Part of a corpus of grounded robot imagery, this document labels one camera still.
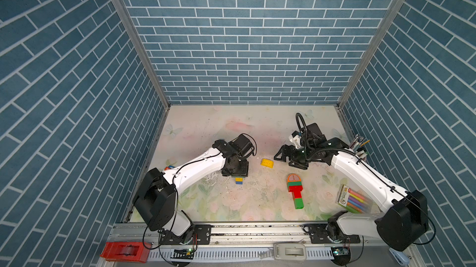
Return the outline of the orange round lego piece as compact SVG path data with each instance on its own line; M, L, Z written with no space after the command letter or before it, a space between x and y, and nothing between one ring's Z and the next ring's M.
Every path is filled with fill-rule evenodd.
M287 183L301 183L301 177L297 174L289 174L287 177Z

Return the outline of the long red lego brick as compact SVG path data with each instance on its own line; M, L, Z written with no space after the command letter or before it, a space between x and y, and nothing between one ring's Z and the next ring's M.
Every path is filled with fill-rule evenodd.
M301 192L303 189L302 185L293 185L288 187L289 192Z

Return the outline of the small red lego brick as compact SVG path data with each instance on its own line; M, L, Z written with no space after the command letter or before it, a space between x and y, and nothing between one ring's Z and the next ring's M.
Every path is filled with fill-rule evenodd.
M300 191L293 191L292 192L292 195L293 195L293 199L296 200L296 199L301 199L302 198L302 194Z

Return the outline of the small green lego brick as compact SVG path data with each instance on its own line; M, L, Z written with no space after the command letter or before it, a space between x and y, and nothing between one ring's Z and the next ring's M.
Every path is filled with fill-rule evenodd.
M304 202L302 198L295 198L294 199L294 205L295 209L303 209L304 208Z

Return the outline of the long green lego brick front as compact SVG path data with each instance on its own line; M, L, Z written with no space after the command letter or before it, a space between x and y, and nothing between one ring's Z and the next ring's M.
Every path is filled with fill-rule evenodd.
M289 181L287 182L287 186L290 187L290 186L302 186L302 183L301 181Z

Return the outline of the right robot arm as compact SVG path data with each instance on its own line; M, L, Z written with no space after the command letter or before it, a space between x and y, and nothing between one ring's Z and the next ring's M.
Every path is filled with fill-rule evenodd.
M428 214L426 196L410 192L390 181L360 158L353 146L338 138L326 139L318 125L306 124L296 115L297 131L290 144L283 145L274 159L306 170L311 162L322 162L342 172L357 184L379 208L379 213L341 211L327 221L330 240L342 242L349 236L380 238L390 248L404 251L411 244L435 229Z

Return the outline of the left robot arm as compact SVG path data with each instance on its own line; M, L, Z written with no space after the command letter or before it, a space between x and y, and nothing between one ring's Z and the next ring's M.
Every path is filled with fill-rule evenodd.
M177 237L185 236L192 232L193 222L178 209L180 194L215 172L224 177L247 177L248 158L256 153L257 143L248 134L242 133L229 142L219 139L183 165L149 170L133 198L133 207L150 231L166 230Z

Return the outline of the yellow rounded lego brick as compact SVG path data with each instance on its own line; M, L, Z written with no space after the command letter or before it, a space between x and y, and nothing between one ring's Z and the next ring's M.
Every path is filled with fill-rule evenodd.
M260 165L263 166L263 167L267 167L269 169L272 169L274 167L274 162L272 160L269 160L269 159L262 159Z

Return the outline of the pink pen cup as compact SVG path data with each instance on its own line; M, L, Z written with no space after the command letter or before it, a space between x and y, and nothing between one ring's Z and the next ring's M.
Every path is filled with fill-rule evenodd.
M349 148L361 159L366 159L369 155L369 152L366 150L366 145L370 143L370 139L357 134L352 142L350 143Z

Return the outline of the pack of coloured markers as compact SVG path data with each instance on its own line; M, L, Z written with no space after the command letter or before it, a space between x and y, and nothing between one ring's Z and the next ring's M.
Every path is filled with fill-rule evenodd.
M354 214L369 214L373 207L373 203L367 197L347 185L341 185L337 195L337 204Z

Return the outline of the red tape dispenser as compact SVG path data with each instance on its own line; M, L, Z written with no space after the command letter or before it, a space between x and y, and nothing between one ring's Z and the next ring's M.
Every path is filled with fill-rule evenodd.
M146 263L149 253L142 242L107 242L100 257L107 262Z

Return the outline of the light blue stapler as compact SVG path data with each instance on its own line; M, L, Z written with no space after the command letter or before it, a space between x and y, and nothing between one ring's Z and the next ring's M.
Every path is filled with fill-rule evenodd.
M407 267L410 264L410 257L407 256L404 252L397 251L393 248L389 249L390 254L393 256L395 261L401 266L401 267Z

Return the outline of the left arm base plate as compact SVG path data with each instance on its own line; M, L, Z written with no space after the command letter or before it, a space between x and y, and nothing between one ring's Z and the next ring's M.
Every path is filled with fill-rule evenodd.
M164 230L161 237L162 245L209 245L211 240L212 226L210 224L195 224L185 231L181 236L176 236L173 232Z

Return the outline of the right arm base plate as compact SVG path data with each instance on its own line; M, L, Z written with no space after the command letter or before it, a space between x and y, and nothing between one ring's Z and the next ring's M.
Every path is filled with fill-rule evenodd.
M336 226L329 225L327 222L316 222L305 224L301 226L303 231L309 236L311 243L360 243L359 236L352 235L347 236L341 230L338 230Z

